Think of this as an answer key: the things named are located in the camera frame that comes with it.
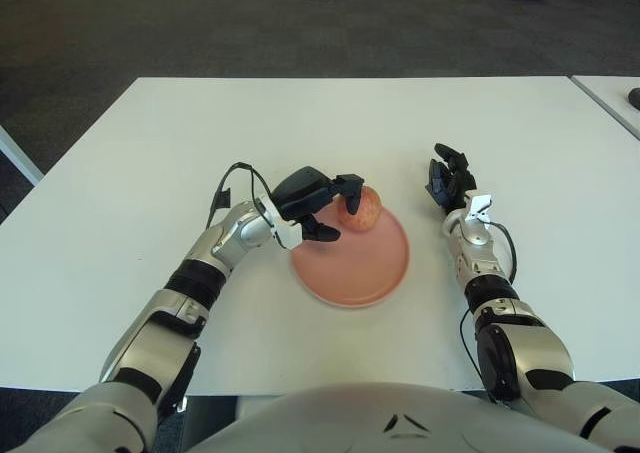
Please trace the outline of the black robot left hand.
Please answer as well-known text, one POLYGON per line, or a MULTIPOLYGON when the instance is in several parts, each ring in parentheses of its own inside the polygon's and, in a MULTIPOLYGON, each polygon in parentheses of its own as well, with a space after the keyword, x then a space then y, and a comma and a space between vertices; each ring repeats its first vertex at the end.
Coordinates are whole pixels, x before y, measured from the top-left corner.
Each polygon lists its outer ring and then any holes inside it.
POLYGON ((355 215, 359 209, 364 179, 355 174, 337 175, 334 179, 305 166, 284 179, 271 193, 272 201, 284 220, 301 226, 302 239, 315 242, 335 242, 339 230, 320 223, 315 214, 331 204, 336 196, 346 203, 347 212, 355 215))

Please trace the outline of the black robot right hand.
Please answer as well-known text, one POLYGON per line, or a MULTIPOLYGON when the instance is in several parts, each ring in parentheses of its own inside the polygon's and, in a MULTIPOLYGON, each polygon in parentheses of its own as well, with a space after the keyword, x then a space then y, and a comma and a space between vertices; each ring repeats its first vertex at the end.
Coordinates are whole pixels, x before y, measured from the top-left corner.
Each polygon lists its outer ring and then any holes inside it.
POLYGON ((464 153, 442 143, 436 143, 434 150, 441 160, 430 160, 425 189, 435 203, 449 214, 466 206, 465 193, 475 190, 477 184, 469 171, 464 153))

